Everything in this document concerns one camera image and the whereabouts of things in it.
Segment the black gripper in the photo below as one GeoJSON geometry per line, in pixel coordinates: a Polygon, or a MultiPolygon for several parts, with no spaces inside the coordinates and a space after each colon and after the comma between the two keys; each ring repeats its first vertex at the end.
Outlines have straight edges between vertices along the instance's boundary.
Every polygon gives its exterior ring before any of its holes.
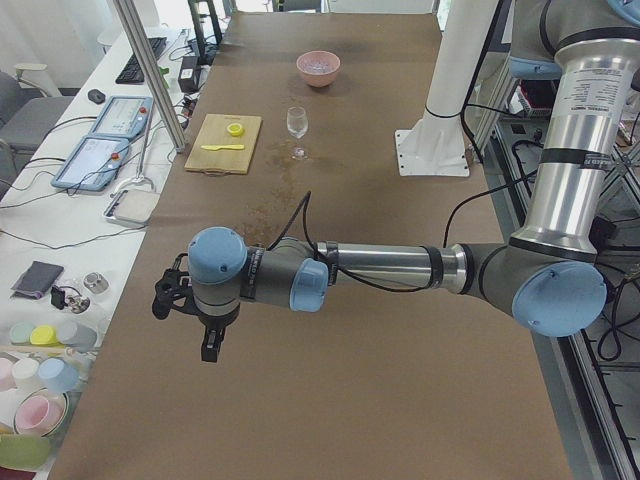
{"type": "Polygon", "coordinates": [[[187,256],[187,253],[180,253],[155,284],[152,313],[158,320],[165,320],[172,310],[196,316],[206,326],[201,344],[201,359],[204,362],[214,362],[215,355],[220,355],[227,326],[237,319],[237,308],[224,315],[209,315],[198,308],[190,275],[181,270],[182,259],[187,256]]]}

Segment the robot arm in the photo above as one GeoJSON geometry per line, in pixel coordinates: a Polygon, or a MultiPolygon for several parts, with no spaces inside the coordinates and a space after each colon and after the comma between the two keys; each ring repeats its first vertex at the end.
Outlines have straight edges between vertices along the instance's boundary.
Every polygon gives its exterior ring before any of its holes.
{"type": "Polygon", "coordinates": [[[507,243],[382,246],[281,235],[249,247],[231,229],[200,231],[156,283],[158,319],[179,311],[204,327],[214,362],[242,302],[315,312],[341,278],[393,293],[443,288],[482,299],[544,336],[592,324],[607,289],[589,232],[625,98],[639,69],[635,1],[519,1],[512,60],[561,70],[533,194],[507,243]]]}

